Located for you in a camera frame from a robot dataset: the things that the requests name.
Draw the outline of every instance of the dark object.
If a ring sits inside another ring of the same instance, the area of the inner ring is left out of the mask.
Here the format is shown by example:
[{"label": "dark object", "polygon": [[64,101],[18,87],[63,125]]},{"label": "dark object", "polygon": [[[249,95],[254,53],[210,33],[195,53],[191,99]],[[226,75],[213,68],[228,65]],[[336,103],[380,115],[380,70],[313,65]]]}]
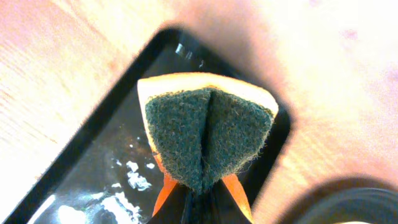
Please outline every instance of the dark object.
[{"label": "dark object", "polygon": [[353,221],[397,223],[398,194],[370,188],[345,190],[315,204],[296,224]]},{"label": "dark object", "polygon": [[[84,212],[86,221],[91,223],[116,223],[115,212],[105,208],[109,201],[141,223],[148,222],[163,186],[163,174],[156,166],[146,168],[155,160],[147,144],[136,83],[142,77],[175,72],[211,72],[262,86],[250,75],[230,67],[192,36],[177,29],[159,32],[6,223],[59,223],[60,208],[65,206]],[[290,130],[289,115],[276,100],[279,113],[266,148],[238,175],[251,205]],[[131,175],[138,172],[150,183],[148,188],[132,183]],[[122,203],[125,201],[139,207],[139,216]]]},{"label": "dark object", "polygon": [[177,184],[148,224],[189,224],[192,223],[190,222],[191,215],[201,216],[196,217],[197,223],[251,223],[240,211],[223,181],[218,181],[209,192],[201,195],[201,203],[206,204],[208,208],[205,212],[192,214],[193,203],[197,203],[193,197],[193,193],[188,187]]}]

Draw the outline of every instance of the wood grain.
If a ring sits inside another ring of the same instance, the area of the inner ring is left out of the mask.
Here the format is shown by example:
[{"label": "wood grain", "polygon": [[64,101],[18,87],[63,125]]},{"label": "wood grain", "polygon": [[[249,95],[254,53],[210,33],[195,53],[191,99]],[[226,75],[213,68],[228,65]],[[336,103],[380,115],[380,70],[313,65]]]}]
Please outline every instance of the wood grain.
[{"label": "wood grain", "polygon": [[293,130],[256,202],[279,222],[336,179],[398,186],[393,1],[0,0],[0,220],[162,27],[270,86]]}]

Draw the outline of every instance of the scrubbing sponge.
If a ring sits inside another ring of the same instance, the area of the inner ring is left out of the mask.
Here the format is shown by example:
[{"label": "scrubbing sponge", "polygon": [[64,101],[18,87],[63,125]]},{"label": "scrubbing sponge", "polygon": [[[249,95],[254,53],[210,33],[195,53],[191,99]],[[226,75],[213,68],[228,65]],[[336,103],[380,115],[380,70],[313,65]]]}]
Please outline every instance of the scrubbing sponge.
[{"label": "scrubbing sponge", "polygon": [[199,194],[257,155],[277,113],[267,91],[208,73],[139,80],[138,92],[158,165]]}]

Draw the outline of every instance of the felt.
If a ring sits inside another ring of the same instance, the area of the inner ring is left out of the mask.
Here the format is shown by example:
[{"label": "felt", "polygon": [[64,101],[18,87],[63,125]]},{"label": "felt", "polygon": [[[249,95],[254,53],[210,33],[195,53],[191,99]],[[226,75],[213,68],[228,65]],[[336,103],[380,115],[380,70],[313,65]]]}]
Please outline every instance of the felt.
[{"label": "felt", "polygon": [[210,90],[165,94],[145,107],[150,135],[166,171],[196,192],[202,191],[201,134]]},{"label": "felt", "polygon": [[198,195],[256,157],[273,122],[270,110],[215,88],[156,96],[145,110],[166,171]]}]

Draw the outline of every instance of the wooden table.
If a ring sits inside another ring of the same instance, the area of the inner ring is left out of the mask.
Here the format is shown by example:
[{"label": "wooden table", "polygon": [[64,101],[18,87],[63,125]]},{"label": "wooden table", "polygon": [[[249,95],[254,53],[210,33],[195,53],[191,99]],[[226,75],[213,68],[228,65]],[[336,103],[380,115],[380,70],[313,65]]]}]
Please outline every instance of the wooden table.
[{"label": "wooden table", "polygon": [[293,116],[257,223],[289,222],[336,189],[396,189],[395,9],[386,0],[1,0],[0,220],[151,37],[175,25],[256,74]]}]

